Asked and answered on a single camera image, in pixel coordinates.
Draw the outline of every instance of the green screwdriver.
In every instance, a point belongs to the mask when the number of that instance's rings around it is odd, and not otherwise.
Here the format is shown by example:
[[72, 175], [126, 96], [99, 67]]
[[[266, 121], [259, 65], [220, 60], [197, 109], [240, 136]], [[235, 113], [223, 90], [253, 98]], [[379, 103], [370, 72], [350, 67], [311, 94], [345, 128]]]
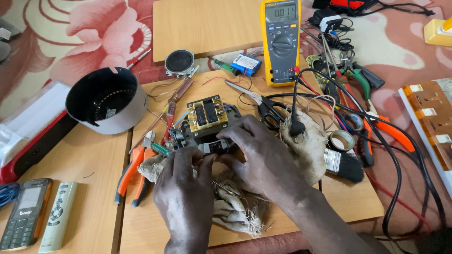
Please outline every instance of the green screwdriver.
[[220, 61], [220, 60], [218, 60], [218, 59], [215, 59], [215, 58], [213, 58], [213, 57], [211, 57], [211, 56], [209, 56], [209, 59], [212, 60], [214, 63], [216, 63], [216, 64], [217, 64], [218, 66], [220, 66], [221, 68], [223, 68], [223, 69], [225, 69], [225, 70], [227, 70], [227, 71], [230, 71], [230, 72], [234, 73], [234, 75], [236, 75], [236, 76], [240, 75], [240, 73], [241, 73], [240, 70], [232, 68], [231, 66], [229, 66], [229, 65], [226, 64], [225, 62], [222, 62], [222, 61]]

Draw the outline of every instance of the mobile phone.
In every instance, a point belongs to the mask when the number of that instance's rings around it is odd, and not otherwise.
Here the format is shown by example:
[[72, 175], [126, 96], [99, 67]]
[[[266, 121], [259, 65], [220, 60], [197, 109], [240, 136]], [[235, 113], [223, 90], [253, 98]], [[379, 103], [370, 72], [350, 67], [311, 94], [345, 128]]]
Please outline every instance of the mobile phone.
[[22, 184], [0, 241], [0, 250], [25, 249], [33, 245], [46, 212], [53, 180], [42, 178]]

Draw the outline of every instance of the multimeter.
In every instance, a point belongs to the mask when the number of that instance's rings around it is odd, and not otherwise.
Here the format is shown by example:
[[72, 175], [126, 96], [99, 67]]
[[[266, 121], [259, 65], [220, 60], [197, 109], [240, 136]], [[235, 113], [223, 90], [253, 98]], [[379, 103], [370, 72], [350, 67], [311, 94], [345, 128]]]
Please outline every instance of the multimeter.
[[53, 180], [50, 178], [22, 184], [0, 240], [0, 250], [24, 249], [36, 242], [52, 185]]
[[300, 61], [301, 0], [264, 0], [260, 24], [268, 86], [293, 85]]

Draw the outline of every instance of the blue battery pack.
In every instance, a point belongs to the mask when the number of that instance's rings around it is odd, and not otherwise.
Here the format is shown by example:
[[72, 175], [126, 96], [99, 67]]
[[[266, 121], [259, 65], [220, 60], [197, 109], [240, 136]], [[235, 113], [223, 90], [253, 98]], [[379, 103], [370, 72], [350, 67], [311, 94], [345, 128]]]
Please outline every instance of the blue battery pack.
[[254, 59], [250, 56], [240, 53], [238, 57], [232, 61], [231, 67], [240, 70], [247, 76], [254, 76], [262, 65], [262, 61]]

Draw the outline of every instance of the scissors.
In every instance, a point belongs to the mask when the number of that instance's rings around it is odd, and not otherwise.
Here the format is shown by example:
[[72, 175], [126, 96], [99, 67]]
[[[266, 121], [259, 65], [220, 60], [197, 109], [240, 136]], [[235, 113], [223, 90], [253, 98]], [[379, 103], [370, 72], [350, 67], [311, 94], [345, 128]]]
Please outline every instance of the scissors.
[[280, 107], [283, 110], [287, 109], [287, 106], [281, 102], [276, 102], [262, 96], [256, 92], [250, 91], [239, 85], [236, 85], [230, 81], [226, 80], [226, 84], [234, 87], [237, 90], [244, 92], [245, 94], [251, 96], [257, 102], [257, 112], [262, 117], [261, 122], [263, 122], [267, 128], [271, 131], [277, 131], [281, 127], [281, 122], [285, 122], [286, 119], [277, 110], [276, 107]]

